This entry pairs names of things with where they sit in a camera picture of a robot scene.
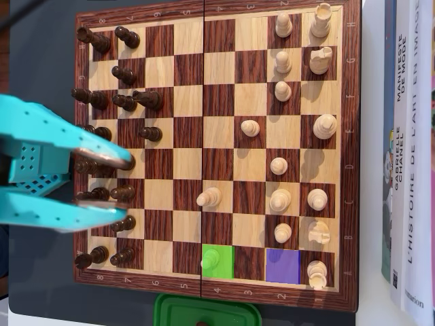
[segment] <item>chessboard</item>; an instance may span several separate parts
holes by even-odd
[[[315,37],[321,2],[182,0],[77,14],[77,29],[104,35],[110,49],[102,54],[76,38],[75,88],[110,101],[104,110],[76,101],[75,123],[108,128],[135,158],[131,170],[74,173],[77,194],[135,190],[118,199],[133,228],[74,235],[74,257],[108,251],[102,262],[74,267],[77,282],[357,310],[361,3],[329,1],[330,31]],[[275,31],[282,13],[292,23],[287,37]],[[119,39],[118,26],[136,33],[139,46]],[[311,52],[323,48],[330,65],[314,74]],[[292,63],[287,73],[275,66],[279,52]],[[114,77],[114,66],[130,69],[133,84]],[[275,96],[278,82],[290,87],[287,101]],[[134,91],[159,93],[161,108],[127,111],[111,100]],[[313,127],[324,115],[336,132],[319,139]],[[161,139],[140,137],[146,127],[159,128]],[[277,158],[288,166],[281,174],[271,170]],[[198,197],[215,188],[217,204],[200,206]],[[320,210],[310,204],[313,190],[327,198]],[[282,211],[272,208],[276,191],[288,200]],[[113,265],[125,248],[133,258]]]

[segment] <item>light chess piece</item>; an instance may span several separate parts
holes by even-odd
[[[293,31],[293,24],[288,14],[280,13],[277,17],[275,32],[279,37],[287,37]]]
[[[328,71],[332,61],[332,49],[328,46],[318,50],[311,51],[310,69],[316,75],[323,75]]]
[[[278,81],[275,86],[275,97],[278,101],[286,102],[292,95],[292,89],[285,81]]]
[[[222,192],[216,187],[210,187],[205,190],[196,199],[196,203],[199,206],[216,206],[222,199]]]
[[[322,290],[327,283],[326,275],[328,271],[326,265],[321,261],[312,261],[307,268],[310,286],[314,290]]]
[[[285,211],[290,205],[292,195],[285,189],[277,189],[272,193],[269,206],[275,212]]]
[[[325,222],[314,221],[308,226],[308,240],[326,245],[331,241],[331,234]]]
[[[325,37],[329,34],[331,29],[332,9],[327,3],[320,3],[320,5],[315,8],[314,21],[311,24],[311,33],[318,37]]]
[[[245,120],[240,125],[242,131],[249,137],[255,137],[260,132],[260,125],[257,121]]]
[[[275,228],[275,240],[279,243],[284,243],[292,236],[292,228],[290,225],[281,223]]]
[[[314,122],[313,132],[318,139],[329,139],[337,130],[337,120],[333,115],[323,114]]]
[[[292,69],[292,61],[286,51],[278,52],[275,57],[275,69],[279,73],[288,73]]]

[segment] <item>light square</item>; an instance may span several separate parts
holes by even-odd
[[[204,84],[234,83],[235,52],[204,53]]]
[[[145,87],[174,86],[174,57],[159,56],[145,59]]]
[[[233,214],[232,245],[264,248],[264,215]]]
[[[235,84],[234,115],[266,115],[267,84]]]

